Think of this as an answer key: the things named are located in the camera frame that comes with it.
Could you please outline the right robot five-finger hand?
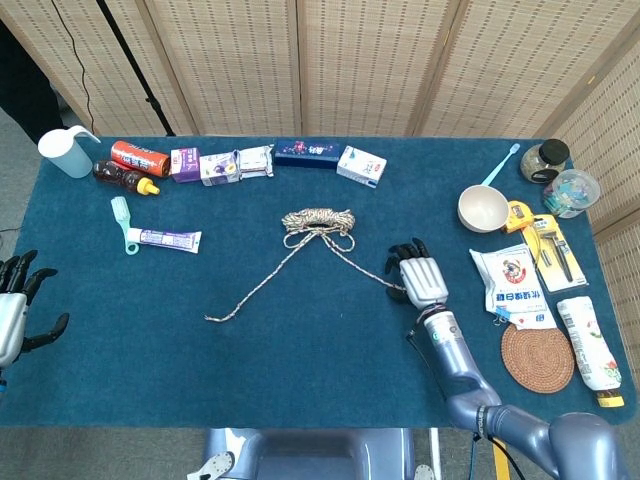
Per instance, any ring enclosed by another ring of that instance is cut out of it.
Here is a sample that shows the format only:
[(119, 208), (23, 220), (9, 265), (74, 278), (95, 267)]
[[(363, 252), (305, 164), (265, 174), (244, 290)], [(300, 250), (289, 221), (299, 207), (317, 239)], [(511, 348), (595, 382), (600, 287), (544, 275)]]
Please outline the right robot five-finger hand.
[(385, 263), (385, 273), (399, 271), (404, 288), (387, 287), (387, 295), (398, 303), (410, 303), (419, 310), (445, 304), (449, 292), (436, 260), (424, 242), (413, 238), (411, 243), (393, 245)]

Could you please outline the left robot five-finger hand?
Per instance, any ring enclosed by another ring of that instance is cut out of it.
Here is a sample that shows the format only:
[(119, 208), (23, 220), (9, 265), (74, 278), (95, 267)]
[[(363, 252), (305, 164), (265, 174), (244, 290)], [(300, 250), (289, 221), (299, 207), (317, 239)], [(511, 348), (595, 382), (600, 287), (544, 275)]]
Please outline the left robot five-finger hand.
[(41, 268), (27, 276), (37, 255), (37, 250), (29, 250), (1, 262), (1, 371), (13, 365), (21, 354), (54, 343), (69, 322), (70, 314), (63, 313), (49, 332), (25, 336), (29, 309), (42, 282), (58, 273), (53, 268)]

